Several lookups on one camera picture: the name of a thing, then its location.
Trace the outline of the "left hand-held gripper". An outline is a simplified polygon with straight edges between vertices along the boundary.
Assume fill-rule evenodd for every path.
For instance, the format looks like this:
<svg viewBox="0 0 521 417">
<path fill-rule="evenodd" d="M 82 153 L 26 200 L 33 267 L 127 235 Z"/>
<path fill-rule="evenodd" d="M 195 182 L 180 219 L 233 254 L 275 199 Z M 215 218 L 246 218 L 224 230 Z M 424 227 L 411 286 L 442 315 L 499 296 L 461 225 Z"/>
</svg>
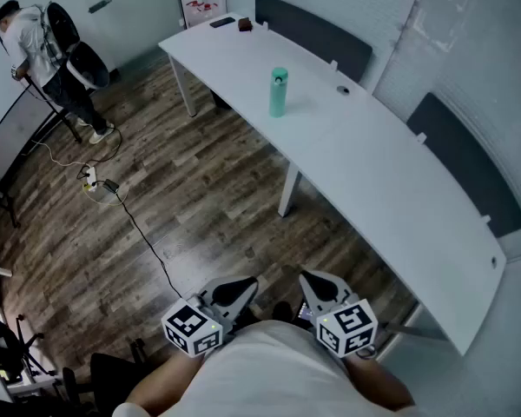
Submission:
<svg viewBox="0 0 521 417">
<path fill-rule="evenodd" d="M 234 320 L 255 297 L 253 276 L 216 278 L 186 300 L 177 300 L 162 317 L 168 341 L 188 357 L 199 357 L 229 340 Z"/>
</svg>

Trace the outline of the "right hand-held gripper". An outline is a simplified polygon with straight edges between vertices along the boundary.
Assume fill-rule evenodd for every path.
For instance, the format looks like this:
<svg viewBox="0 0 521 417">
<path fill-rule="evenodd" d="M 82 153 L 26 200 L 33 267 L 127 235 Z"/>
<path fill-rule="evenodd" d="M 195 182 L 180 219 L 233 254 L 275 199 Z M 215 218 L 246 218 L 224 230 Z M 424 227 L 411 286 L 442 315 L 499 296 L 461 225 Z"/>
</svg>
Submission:
<svg viewBox="0 0 521 417">
<path fill-rule="evenodd" d="M 299 280 L 318 342 L 339 358 L 374 350 L 378 321 L 367 299 L 359 300 L 344 279 L 327 272 L 302 271 Z"/>
</svg>

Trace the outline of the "teal water bottle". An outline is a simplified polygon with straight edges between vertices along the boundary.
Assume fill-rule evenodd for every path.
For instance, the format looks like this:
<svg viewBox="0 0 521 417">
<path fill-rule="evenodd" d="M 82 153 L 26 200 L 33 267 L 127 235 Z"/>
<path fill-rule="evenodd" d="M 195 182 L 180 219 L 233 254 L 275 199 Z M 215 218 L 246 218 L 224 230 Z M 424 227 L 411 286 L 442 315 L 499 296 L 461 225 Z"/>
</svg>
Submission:
<svg viewBox="0 0 521 417">
<path fill-rule="evenodd" d="M 271 117 L 282 117 L 286 109 L 287 86 L 274 84 L 270 88 L 269 114 Z"/>
</svg>

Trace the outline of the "person's right forearm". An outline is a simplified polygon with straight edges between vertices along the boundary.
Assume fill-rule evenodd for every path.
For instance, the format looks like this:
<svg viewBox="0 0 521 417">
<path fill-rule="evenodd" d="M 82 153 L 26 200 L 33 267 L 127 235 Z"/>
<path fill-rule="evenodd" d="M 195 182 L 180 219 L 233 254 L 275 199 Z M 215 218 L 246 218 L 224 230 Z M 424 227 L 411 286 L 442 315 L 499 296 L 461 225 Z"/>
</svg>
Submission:
<svg viewBox="0 0 521 417">
<path fill-rule="evenodd" d="M 352 384 L 370 402 L 393 412 L 415 406 L 405 384 L 375 359 L 366 360 L 351 354 L 342 362 Z"/>
</svg>

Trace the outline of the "person's left forearm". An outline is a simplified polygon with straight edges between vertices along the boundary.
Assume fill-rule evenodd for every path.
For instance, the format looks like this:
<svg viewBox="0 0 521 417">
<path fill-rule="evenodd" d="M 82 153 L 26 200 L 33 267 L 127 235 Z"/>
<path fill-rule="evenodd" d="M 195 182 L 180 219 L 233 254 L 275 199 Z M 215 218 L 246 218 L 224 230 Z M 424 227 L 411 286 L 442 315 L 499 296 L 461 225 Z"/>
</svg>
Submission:
<svg viewBox="0 0 521 417">
<path fill-rule="evenodd" d="M 172 354 L 133 388 L 126 402 L 158 417 L 181 399 L 200 370 L 204 358 L 204 354 L 194 358 L 183 352 Z"/>
</svg>

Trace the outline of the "person's left black shoe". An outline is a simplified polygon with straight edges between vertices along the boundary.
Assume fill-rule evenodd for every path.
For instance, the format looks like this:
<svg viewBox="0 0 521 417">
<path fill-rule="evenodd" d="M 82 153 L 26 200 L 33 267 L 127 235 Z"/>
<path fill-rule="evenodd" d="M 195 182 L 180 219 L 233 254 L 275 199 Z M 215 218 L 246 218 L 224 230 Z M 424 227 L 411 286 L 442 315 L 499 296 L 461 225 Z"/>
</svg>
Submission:
<svg viewBox="0 0 521 417">
<path fill-rule="evenodd" d="M 235 320 L 234 331 L 238 332 L 260 321 L 251 308 L 245 308 Z"/>
</svg>

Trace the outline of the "person's black shoe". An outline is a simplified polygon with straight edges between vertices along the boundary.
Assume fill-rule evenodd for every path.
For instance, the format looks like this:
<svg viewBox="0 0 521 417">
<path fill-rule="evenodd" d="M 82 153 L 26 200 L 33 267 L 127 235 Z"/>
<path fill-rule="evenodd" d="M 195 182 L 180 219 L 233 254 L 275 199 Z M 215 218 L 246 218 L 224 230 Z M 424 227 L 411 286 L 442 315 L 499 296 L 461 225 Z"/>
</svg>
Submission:
<svg viewBox="0 0 521 417">
<path fill-rule="evenodd" d="M 245 308 L 235 320 L 234 331 L 238 332 L 260 321 L 251 308 Z"/>
<path fill-rule="evenodd" d="M 276 321 L 291 322 L 294 318 L 291 305 L 287 301 L 278 302 L 274 305 L 271 318 Z"/>
</svg>

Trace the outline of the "person's right black shoe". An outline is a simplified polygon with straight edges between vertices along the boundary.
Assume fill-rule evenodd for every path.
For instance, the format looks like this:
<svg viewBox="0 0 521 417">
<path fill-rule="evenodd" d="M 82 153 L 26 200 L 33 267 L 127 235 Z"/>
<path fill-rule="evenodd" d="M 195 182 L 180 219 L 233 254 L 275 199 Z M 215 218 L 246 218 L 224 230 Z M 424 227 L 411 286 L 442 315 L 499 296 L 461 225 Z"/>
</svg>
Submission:
<svg viewBox="0 0 521 417">
<path fill-rule="evenodd" d="M 278 302 L 274 305 L 271 318 L 276 321 L 291 322 L 294 318 L 291 305 L 287 301 Z"/>
</svg>

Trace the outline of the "person's white shirt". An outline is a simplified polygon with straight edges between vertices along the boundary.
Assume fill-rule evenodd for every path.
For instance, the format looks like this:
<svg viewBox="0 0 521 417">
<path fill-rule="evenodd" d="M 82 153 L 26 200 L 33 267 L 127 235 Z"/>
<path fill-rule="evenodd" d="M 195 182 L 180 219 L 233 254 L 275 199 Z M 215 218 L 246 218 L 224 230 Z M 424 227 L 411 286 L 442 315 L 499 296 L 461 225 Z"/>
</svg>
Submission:
<svg viewBox="0 0 521 417">
<path fill-rule="evenodd" d="M 153 417 L 124 401 L 112 417 Z M 260 321 L 205 355 L 181 399 L 158 417 L 427 417 L 363 397 L 342 359 L 284 321 Z"/>
</svg>

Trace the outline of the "white table leg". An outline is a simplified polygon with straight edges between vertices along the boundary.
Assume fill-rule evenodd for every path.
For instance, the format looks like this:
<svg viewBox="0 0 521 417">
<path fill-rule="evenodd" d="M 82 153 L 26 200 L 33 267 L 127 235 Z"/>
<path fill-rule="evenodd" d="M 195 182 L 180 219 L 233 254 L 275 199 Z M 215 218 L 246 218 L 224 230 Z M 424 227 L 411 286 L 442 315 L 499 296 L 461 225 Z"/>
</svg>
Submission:
<svg viewBox="0 0 521 417">
<path fill-rule="evenodd" d="M 169 55 L 169 61 L 175 74 L 175 78 L 181 92 L 181 97 L 185 104 L 186 110 L 190 117 L 195 117 L 197 112 L 195 109 L 195 100 L 192 97 L 186 77 L 186 69 L 173 56 Z"/>
<path fill-rule="evenodd" d="M 286 217 L 289 214 L 290 209 L 292 208 L 294 203 L 294 199 L 301 181 L 301 177 L 302 174 L 299 168 L 295 164 L 290 162 L 288 165 L 286 180 L 281 193 L 280 204 L 278 207 L 278 214 L 281 217 Z"/>
</svg>

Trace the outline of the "black office chair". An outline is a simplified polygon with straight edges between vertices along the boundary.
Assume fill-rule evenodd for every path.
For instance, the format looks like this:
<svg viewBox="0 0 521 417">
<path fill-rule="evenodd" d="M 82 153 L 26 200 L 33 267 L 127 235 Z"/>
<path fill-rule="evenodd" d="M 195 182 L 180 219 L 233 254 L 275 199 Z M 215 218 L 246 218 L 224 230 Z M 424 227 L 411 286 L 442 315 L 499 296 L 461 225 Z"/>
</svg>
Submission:
<svg viewBox="0 0 521 417">
<path fill-rule="evenodd" d="M 141 338 L 130 342 L 132 361 L 109 354 L 92 354 L 90 381 L 86 383 L 78 383 L 74 371 L 63 368 L 63 385 L 68 403 L 77 417 L 112 417 L 132 389 L 151 372 L 144 347 Z"/>
</svg>

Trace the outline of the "short dark desk partition panel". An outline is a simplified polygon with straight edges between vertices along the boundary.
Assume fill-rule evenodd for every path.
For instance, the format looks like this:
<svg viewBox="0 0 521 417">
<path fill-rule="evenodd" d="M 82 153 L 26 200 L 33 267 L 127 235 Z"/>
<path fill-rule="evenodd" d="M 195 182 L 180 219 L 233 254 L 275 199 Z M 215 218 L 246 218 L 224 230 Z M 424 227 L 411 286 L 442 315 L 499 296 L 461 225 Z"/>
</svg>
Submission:
<svg viewBox="0 0 521 417">
<path fill-rule="evenodd" d="M 467 127 L 433 93 L 424 96 L 407 120 L 416 135 L 466 192 L 478 212 L 488 216 L 500 238 L 521 229 L 521 207 L 498 167 Z"/>
</svg>

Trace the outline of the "black tripod stand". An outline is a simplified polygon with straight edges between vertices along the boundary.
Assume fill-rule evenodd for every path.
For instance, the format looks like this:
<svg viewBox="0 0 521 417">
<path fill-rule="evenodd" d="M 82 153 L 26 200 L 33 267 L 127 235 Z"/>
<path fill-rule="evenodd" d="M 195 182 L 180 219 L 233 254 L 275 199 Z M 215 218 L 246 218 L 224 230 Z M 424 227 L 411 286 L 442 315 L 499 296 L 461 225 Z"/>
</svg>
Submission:
<svg viewBox="0 0 521 417">
<path fill-rule="evenodd" d="M 67 117 L 65 116 L 66 114 L 66 111 L 64 109 L 62 110 L 58 110 L 56 108 L 56 106 L 53 104 L 53 102 L 39 89 L 39 87 L 37 85 L 34 84 L 34 82 L 32 81 L 32 79 L 29 77 L 29 76 L 25 76 L 23 78 L 23 80 L 28 84 L 27 86 L 27 89 L 29 89 L 30 87 L 34 88 L 35 91 L 37 92 L 38 96 L 36 97 L 37 100 L 39 101 L 42 101 L 44 103 L 46 103 L 50 109 L 52 110 L 52 112 L 54 113 L 54 115 L 56 117 L 58 117 L 60 119 L 60 121 L 66 126 L 69 128 L 69 131 L 70 133 L 72 134 L 72 136 L 74 137 L 75 141 L 78 142 L 78 143 L 81 143 L 82 142 L 82 138 L 80 137 L 80 135 L 76 132 L 75 128 L 72 126 L 71 122 L 67 119 Z"/>
</svg>

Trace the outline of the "long dark desk partition panel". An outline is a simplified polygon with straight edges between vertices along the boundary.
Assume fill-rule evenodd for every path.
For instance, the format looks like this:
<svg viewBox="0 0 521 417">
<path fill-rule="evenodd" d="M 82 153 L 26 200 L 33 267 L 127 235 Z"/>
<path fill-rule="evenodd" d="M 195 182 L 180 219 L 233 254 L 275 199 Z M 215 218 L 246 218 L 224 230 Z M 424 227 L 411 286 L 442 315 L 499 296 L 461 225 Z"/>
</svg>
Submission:
<svg viewBox="0 0 521 417">
<path fill-rule="evenodd" d="M 254 0 L 255 21 L 298 44 L 360 83 L 373 48 L 353 34 L 282 0 Z"/>
</svg>

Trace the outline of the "black and white shell chair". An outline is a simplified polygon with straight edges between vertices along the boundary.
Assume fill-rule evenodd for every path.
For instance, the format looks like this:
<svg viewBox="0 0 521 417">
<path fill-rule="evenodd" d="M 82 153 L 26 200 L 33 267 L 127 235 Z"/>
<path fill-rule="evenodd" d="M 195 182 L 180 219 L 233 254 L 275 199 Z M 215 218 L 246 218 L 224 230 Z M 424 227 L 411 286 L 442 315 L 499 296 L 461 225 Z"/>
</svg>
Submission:
<svg viewBox="0 0 521 417">
<path fill-rule="evenodd" d="M 109 71 L 97 53 L 79 36 L 68 12 L 50 2 L 42 13 L 44 48 L 50 61 L 67 70 L 87 89 L 109 86 Z"/>
</svg>

